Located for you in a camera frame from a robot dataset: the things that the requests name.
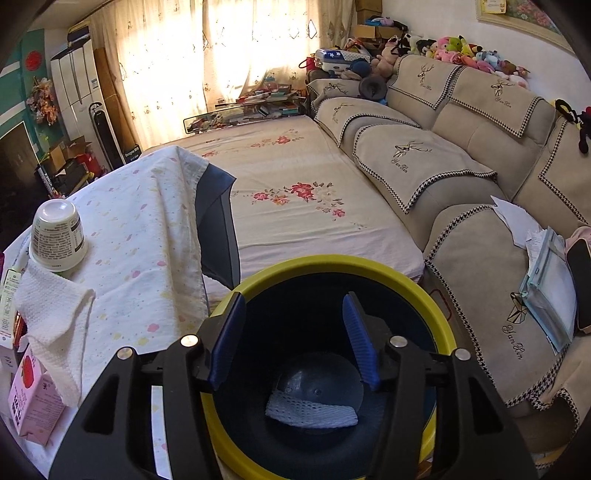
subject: paper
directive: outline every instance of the paper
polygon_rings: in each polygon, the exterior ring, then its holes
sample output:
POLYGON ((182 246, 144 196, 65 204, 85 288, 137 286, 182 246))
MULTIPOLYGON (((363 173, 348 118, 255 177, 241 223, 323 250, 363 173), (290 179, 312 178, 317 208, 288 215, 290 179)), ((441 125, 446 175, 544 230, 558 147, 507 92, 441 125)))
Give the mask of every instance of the paper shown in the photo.
POLYGON ((513 243, 526 249, 525 243, 532 237, 532 234, 542 230, 542 227, 523 208, 506 202, 491 195, 495 205, 493 210, 511 231, 513 243))

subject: blue gripper pad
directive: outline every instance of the blue gripper pad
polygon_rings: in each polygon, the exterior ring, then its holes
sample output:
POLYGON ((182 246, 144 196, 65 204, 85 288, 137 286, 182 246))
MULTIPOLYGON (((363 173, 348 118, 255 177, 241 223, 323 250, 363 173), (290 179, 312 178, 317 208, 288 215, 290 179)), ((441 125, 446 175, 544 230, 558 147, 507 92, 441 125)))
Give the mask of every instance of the blue gripper pad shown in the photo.
POLYGON ((237 295, 233 304, 228 305, 228 308, 227 315, 220 315, 221 321, 225 317, 225 324, 212 349, 212 363, 208 381, 214 390, 217 390, 226 381, 228 373, 230 373, 230 366, 246 322, 246 300, 241 294, 237 295))
POLYGON ((361 378, 376 391, 380 385, 378 351, 376 350, 364 321, 365 312, 359 304, 357 296, 349 292, 343 298, 343 321, 361 378))

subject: metal screw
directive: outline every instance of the metal screw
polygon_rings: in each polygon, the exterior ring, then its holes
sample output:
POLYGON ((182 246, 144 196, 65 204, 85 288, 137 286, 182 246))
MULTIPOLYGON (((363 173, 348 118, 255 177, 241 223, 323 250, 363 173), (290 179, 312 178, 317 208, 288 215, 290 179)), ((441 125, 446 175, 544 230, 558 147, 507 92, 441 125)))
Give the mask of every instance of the metal screw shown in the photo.
POLYGON ((185 335, 183 338, 181 338, 181 345, 182 346, 190 347, 190 346, 195 346, 198 343, 199 343, 199 338, 197 337, 197 335, 185 335))
POLYGON ((128 346, 124 346, 123 348, 120 348, 119 350, 117 350, 117 358, 119 358, 121 360, 127 360, 133 354, 134 354, 134 351, 131 348, 129 348, 128 346))
POLYGON ((403 336, 394 335, 390 339, 390 345, 395 346, 397 348, 402 348, 408 345, 408 340, 406 340, 406 338, 404 338, 403 336))
POLYGON ((456 350, 456 357, 458 357, 460 360, 466 361, 469 360, 472 356, 470 355, 470 352, 465 348, 459 348, 456 350))

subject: yellow bucket rim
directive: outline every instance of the yellow bucket rim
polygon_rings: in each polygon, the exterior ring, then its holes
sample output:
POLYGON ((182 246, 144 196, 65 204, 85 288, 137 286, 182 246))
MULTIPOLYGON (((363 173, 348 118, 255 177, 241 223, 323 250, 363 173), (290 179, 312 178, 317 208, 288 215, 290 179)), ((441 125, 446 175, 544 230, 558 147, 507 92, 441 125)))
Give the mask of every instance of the yellow bucket rim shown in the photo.
MULTIPOLYGON (((373 260, 349 255, 312 255, 294 258, 268 267, 241 282, 219 303, 212 316, 219 315, 226 309, 233 292, 240 292, 248 302, 264 290, 291 278, 329 272, 358 275, 377 281, 394 290, 409 302, 423 318, 433 336, 438 353, 450 355, 456 349, 456 341, 446 318, 427 292, 393 268, 373 260)), ((201 393, 201 398, 213 448, 223 463, 244 480, 288 480, 261 467, 247 457, 224 429, 217 415, 213 396, 201 393)), ((436 415, 433 411, 423 430, 420 462, 433 451, 435 423, 436 415)))

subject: picture frame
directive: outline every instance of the picture frame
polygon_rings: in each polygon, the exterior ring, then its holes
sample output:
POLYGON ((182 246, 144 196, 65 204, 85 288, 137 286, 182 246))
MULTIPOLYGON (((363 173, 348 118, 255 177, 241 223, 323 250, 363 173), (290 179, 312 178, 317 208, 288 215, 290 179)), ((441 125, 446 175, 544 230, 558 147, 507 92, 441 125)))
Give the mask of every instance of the picture frame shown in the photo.
POLYGON ((573 49, 566 39, 557 32, 556 26, 530 0, 506 0, 507 12, 505 14, 484 13, 482 2, 483 0, 476 0, 476 19, 478 21, 501 25, 527 35, 533 35, 574 55, 573 49))

